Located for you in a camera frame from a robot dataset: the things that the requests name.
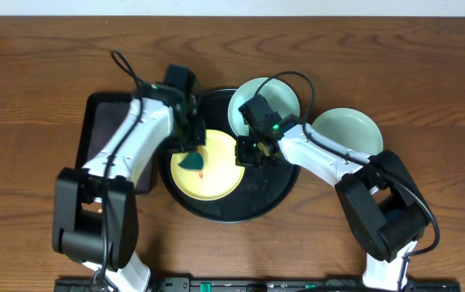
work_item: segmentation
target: small green item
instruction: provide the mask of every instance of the small green item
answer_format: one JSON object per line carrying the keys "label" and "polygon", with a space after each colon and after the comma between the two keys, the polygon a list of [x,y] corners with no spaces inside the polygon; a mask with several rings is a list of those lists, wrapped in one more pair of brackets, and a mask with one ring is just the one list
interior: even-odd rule
{"label": "small green item", "polygon": [[202,170],[203,157],[197,151],[189,152],[178,166],[186,170]]}
{"label": "small green item", "polygon": [[210,292],[210,283],[201,283],[200,292]]}

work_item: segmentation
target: black cable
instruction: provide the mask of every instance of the black cable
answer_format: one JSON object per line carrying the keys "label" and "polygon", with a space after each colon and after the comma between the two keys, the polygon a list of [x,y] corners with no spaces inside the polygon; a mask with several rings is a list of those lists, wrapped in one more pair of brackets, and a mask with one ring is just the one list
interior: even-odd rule
{"label": "black cable", "polygon": [[105,168],[104,168],[104,175],[102,177],[102,184],[101,184],[101,189],[99,190],[99,196],[102,199],[102,226],[104,228],[103,233],[102,233],[102,241],[104,244],[104,255],[102,259],[102,266],[101,269],[95,271],[92,275],[92,283],[96,285],[100,285],[104,281],[108,284],[108,286],[111,286],[114,290],[118,290],[117,287],[113,286],[113,284],[110,283],[110,281],[106,280],[105,277],[105,272],[108,269],[108,265],[110,264],[110,243],[109,243],[109,228],[108,228],[108,177],[110,175],[110,168],[114,164],[114,159],[119,151],[119,149],[122,147],[124,142],[126,142],[127,137],[133,132],[135,129],[136,125],[140,122],[142,119],[142,113],[144,112],[144,101],[143,101],[143,94],[142,94],[142,85],[146,84],[142,79],[138,78],[133,71],[133,68],[129,64],[129,62],[124,58],[124,56],[115,50],[111,51],[111,58],[114,60],[114,62],[121,68],[123,69],[124,72],[126,72],[129,76],[133,78],[133,81],[135,81],[135,86],[136,86],[136,91],[137,95],[135,98],[137,98],[140,101],[140,111],[138,113],[138,116],[136,117],[136,120],[133,122],[129,130],[124,134],[122,139],[117,143],[115,146],[113,152],[108,156],[108,161],[106,162]]}
{"label": "black cable", "polygon": [[108,277],[106,277],[105,283],[108,285],[108,287],[111,287],[111,289],[113,289],[113,292],[119,292],[118,287]]}
{"label": "black cable", "polygon": [[254,97],[259,93],[259,91],[263,88],[263,86],[265,86],[265,84],[267,84],[270,80],[279,77],[280,75],[297,75],[297,76],[300,76],[303,79],[305,79],[308,82],[308,84],[310,85],[310,88],[312,90],[312,99],[310,100],[310,104],[308,106],[308,109],[306,110],[306,113],[304,114],[304,120],[303,120],[303,133],[304,133],[304,135],[306,136],[306,138],[308,140],[312,141],[316,146],[318,146],[320,148],[323,148],[324,150],[326,150],[328,152],[331,152],[331,153],[335,154],[338,157],[341,157],[345,161],[349,161],[349,162],[355,163],[357,165],[367,167],[368,169],[370,169],[371,171],[373,171],[377,175],[379,175],[379,176],[381,176],[381,177],[383,177],[385,179],[388,179],[391,182],[393,182],[395,185],[398,185],[399,187],[401,187],[403,190],[405,190],[406,192],[408,192],[412,196],[414,201],[420,206],[420,208],[423,211],[424,215],[433,224],[433,228],[434,228],[434,241],[433,241],[433,243],[430,246],[426,247],[426,248],[423,248],[423,249],[418,250],[418,251],[409,251],[409,252],[407,252],[407,253],[405,253],[403,255],[402,268],[401,268],[401,271],[400,271],[400,277],[398,279],[398,291],[400,291],[402,289],[402,280],[403,280],[403,277],[405,276],[405,272],[406,272],[405,268],[407,266],[407,263],[410,261],[409,257],[422,255],[422,254],[425,254],[425,253],[427,253],[429,251],[432,251],[437,247],[437,245],[440,242],[440,229],[439,229],[439,225],[437,224],[437,221],[436,221],[436,218],[435,218],[434,214],[427,207],[427,205],[425,205],[424,202],[422,200],[420,200],[420,198],[414,193],[414,191],[412,191],[411,188],[408,187],[407,184],[402,181],[401,178],[395,176],[392,173],[389,173],[389,172],[386,172],[386,171],[383,171],[383,170],[379,170],[376,167],[370,165],[369,163],[359,161],[359,160],[351,157],[349,155],[349,153],[341,153],[341,152],[337,151],[336,149],[328,147],[327,145],[324,145],[321,142],[315,140],[315,138],[313,138],[313,136],[310,133],[308,133],[308,131],[306,130],[306,125],[308,123],[310,114],[312,113],[313,103],[315,102],[315,88],[313,87],[312,81],[306,75],[304,75],[304,74],[302,74],[300,72],[296,72],[296,71],[284,71],[284,72],[277,73],[277,74],[273,75],[272,77],[269,77],[267,80],[265,80],[259,86],[259,88],[256,90],[256,93],[254,94]]}

